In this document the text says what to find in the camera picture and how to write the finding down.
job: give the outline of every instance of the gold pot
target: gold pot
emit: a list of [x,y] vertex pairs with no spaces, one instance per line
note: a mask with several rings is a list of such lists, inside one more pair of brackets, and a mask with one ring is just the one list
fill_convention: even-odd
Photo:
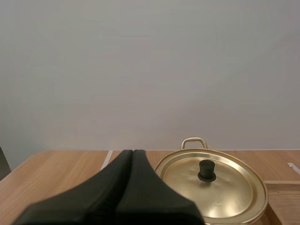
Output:
[[[200,141],[202,149],[185,149]],[[195,202],[208,225],[252,224],[268,204],[260,176],[239,159],[207,148],[202,138],[183,141],[181,150],[165,156],[155,168],[173,190]]]

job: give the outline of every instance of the black object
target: black object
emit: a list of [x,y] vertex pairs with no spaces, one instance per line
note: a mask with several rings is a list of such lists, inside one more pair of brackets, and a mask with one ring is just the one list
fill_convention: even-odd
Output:
[[179,223],[204,224],[196,205],[155,174],[144,150],[124,150],[86,182],[30,205],[13,225]]
[[124,150],[86,182],[30,205],[13,225],[111,224],[130,176],[132,154]]
[[199,163],[200,172],[198,178],[204,182],[212,182],[216,179],[214,173],[215,163],[211,160],[205,159]]
[[135,150],[125,193],[116,209],[117,224],[203,225],[194,202],[169,188],[154,172],[144,150]]
[[5,178],[10,172],[11,169],[9,168],[8,162],[0,147],[0,180]]

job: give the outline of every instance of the pot handle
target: pot handle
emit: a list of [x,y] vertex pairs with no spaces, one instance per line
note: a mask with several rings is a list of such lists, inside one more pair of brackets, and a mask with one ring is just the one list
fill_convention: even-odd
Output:
[[181,149],[185,149],[185,145],[186,145],[187,142],[201,142],[201,144],[203,145],[203,148],[204,149],[208,149],[206,142],[202,138],[200,138],[200,137],[190,137],[190,138],[187,138],[186,140],[184,140],[182,142]]

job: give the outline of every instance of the black lid knob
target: black lid knob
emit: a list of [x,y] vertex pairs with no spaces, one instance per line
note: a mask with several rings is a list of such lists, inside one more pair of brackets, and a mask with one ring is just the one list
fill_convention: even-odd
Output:
[[198,178],[205,182],[212,182],[216,179],[214,173],[215,163],[211,160],[205,159],[199,163],[200,172],[198,173]]

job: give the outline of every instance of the white tape strip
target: white tape strip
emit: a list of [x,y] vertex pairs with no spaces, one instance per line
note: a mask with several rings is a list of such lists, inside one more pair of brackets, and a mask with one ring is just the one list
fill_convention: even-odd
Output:
[[113,154],[113,151],[112,151],[112,150],[109,151],[109,152],[107,153],[107,156],[106,156],[106,158],[105,158],[105,160],[104,160],[104,162],[103,162],[103,164],[102,164],[101,170],[103,170],[104,167],[107,166],[107,164],[109,163],[109,160],[110,160],[111,157],[112,157],[112,154]]
[[289,165],[291,168],[293,168],[293,170],[296,171],[297,174],[300,175],[300,169],[298,169],[298,167],[296,167],[296,166],[294,165],[294,163],[288,163],[288,165]]

